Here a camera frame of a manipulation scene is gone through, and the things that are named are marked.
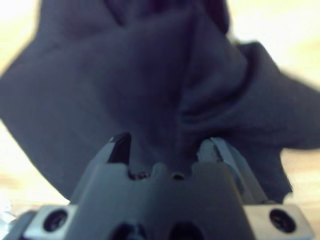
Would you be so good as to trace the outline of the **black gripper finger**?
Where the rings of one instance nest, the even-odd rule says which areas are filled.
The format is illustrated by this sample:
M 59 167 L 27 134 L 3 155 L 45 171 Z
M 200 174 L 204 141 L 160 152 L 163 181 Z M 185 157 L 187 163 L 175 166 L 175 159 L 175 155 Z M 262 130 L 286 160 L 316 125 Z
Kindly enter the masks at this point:
M 197 158 L 200 162 L 224 163 L 245 205 L 266 202 L 266 194 L 246 159 L 224 139 L 212 137 L 204 140 L 198 149 Z
M 124 132 L 112 137 L 106 144 L 108 157 L 106 164 L 124 164 L 130 163 L 132 136 Z

